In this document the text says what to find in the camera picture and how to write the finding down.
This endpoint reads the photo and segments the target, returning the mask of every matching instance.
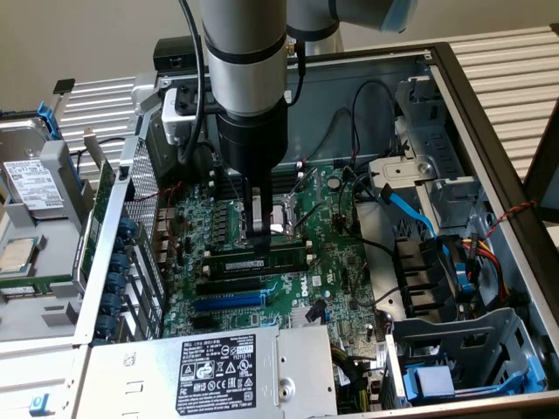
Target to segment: white wall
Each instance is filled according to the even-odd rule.
[[[199,1],[190,0],[197,17]],[[418,1],[416,16],[404,34],[343,25],[345,47],[559,22],[559,0]],[[4,110],[33,108],[49,99],[58,79],[89,81],[150,71],[157,39],[188,32],[177,0],[0,3],[0,108]]]

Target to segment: black cable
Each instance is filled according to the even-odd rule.
[[[297,54],[297,69],[299,71],[299,82],[297,83],[297,90],[295,91],[295,97],[287,107],[294,106],[300,97],[300,93],[303,90],[303,83],[305,82],[305,75],[307,74],[307,55],[305,51],[305,43],[302,41],[297,41],[295,44],[295,53]]]
[[[345,190],[346,186],[348,185],[348,183],[349,183],[349,181],[346,181],[345,183],[343,183],[342,187],[340,188],[340,192],[338,193],[338,214],[339,214],[340,217],[342,217],[342,194],[343,194],[343,191]],[[391,258],[394,257],[394,252],[391,251],[388,247],[384,246],[383,244],[371,242],[370,240],[367,240],[366,238],[357,236],[353,231],[351,231],[348,228],[348,226],[344,222],[342,222],[342,228],[344,229],[344,231],[346,233],[348,233],[355,240],[359,240],[360,242],[368,244],[369,246],[376,247],[377,249],[380,249],[380,250],[384,251]]]
[[[105,140],[100,140],[97,142],[97,144],[101,146],[103,144],[107,144],[108,142],[124,141],[124,140],[126,140],[124,137],[111,137],[111,138],[106,138]],[[76,173],[78,175],[79,175],[79,163],[81,162],[81,156],[84,155],[86,152],[87,152],[87,148],[82,148],[81,150],[70,153],[72,157],[78,156],[78,159],[76,160]]]
[[[311,160],[314,157],[314,155],[316,155],[316,153],[318,153],[320,151],[320,149],[324,146],[324,144],[326,143],[326,140],[328,139],[328,137],[332,134],[332,131],[334,130],[335,123],[338,121],[338,117],[340,115],[342,115],[343,113],[346,113],[349,116],[349,118],[351,118],[351,111],[346,107],[341,107],[340,109],[335,111],[334,115],[332,116],[332,119],[330,120],[330,125],[328,125],[328,129],[326,130],[326,133],[322,137],[321,142],[318,143],[318,146],[316,146],[313,153],[311,153],[307,157],[307,161]]]
[[[349,281],[349,288],[350,288],[350,292],[351,292],[351,297],[353,298],[353,300],[357,303],[358,306],[361,307],[374,307],[376,306],[378,303],[380,303],[381,301],[387,299],[391,294],[393,294],[396,291],[400,291],[400,287],[395,286],[394,288],[392,288],[391,290],[388,290],[387,292],[385,292],[379,299],[376,300],[369,300],[369,301],[361,301],[359,299],[357,299],[355,293],[356,293],[356,289],[354,288],[354,286],[351,285],[351,281]]]
[[[305,76],[299,76],[299,83],[297,83],[297,90],[295,91],[295,97],[293,98],[291,103],[287,105],[287,107],[291,107],[299,101],[300,93],[303,90],[304,81],[305,81]]]
[[[369,174],[368,173],[363,173],[362,175],[357,175],[353,169],[350,166],[346,166],[345,170],[349,170],[349,172],[351,173],[351,175],[353,175],[353,177],[355,178],[355,183],[354,184],[359,184],[363,190],[367,193],[367,195],[369,195],[369,197],[376,201],[376,196],[374,196],[372,194],[372,192],[370,191],[369,188],[367,188],[367,186],[363,183],[363,179],[369,179]]]
[[[208,148],[213,155],[216,153],[216,148],[213,147],[213,144],[209,142],[202,141],[196,143],[195,148],[202,148],[202,147]]]
[[[370,79],[370,80],[364,81],[357,88],[357,92],[355,93],[355,97],[353,98],[353,105],[351,107],[351,115],[352,115],[351,116],[351,125],[353,127],[353,129],[351,131],[351,143],[352,143],[352,145],[355,144],[355,140],[357,140],[357,149],[356,149],[355,156],[357,156],[359,154],[359,152],[361,151],[361,140],[359,139],[359,133],[357,132],[357,125],[355,123],[355,105],[357,103],[357,99],[359,98],[359,94],[368,85],[380,86],[388,94],[389,99],[390,99],[390,110],[392,112],[392,119],[390,120],[390,143],[392,142],[392,139],[395,136],[395,125],[396,125],[395,103],[396,103],[396,100],[394,99],[394,94],[392,94],[392,91],[386,85],[386,83],[384,83],[380,79]]]
[[[192,16],[192,10],[186,0],[179,0],[181,8],[183,9],[184,17],[190,29],[190,35],[194,43],[194,53],[196,54],[196,67],[198,73],[198,103],[196,107],[196,117],[194,119],[194,128],[192,134],[184,144],[177,148],[177,160],[181,164],[187,164],[194,154],[194,149],[198,143],[198,137],[202,130],[202,123],[204,122],[204,102],[205,102],[205,70],[204,70],[204,55],[202,52],[202,41],[198,35],[196,22]]]

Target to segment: blue clip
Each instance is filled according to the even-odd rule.
[[[37,113],[39,114],[39,116],[45,118],[45,123],[49,128],[51,137],[54,140],[62,140],[59,124],[56,121],[56,118],[54,117],[54,113],[52,112],[52,109],[49,108],[47,105],[45,105],[44,102],[41,102],[41,104],[38,106]]]
[[[524,393],[539,393],[545,390],[546,381],[542,364],[535,355],[528,358],[528,372],[524,383]]]
[[[454,269],[456,270],[456,278],[462,288],[462,292],[466,294],[473,293],[473,285],[468,282],[468,277],[466,275],[466,264],[464,262],[458,262],[454,265]]]
[[[50,412],[46,410],[46,403],[48,401],[48,393],[34,396],[31,399],[31,404],[29,405],[29,415],[32,417],[48,416],[50,414]]]

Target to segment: hard drive label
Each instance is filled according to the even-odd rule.
[[[7,161],[4,166],[29,210],[50,210],[64,206],[51,172],[43,167],[40,160]]]
[[[256,335],[183,343],[176,391],[181,416],[256,407]]]

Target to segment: blue pci slot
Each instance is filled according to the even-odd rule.
[[[260,292],[228,295],[216,299],[199,299],[194,303],[197,312],[211,312],[228,308],[266,306],[266,295]]]

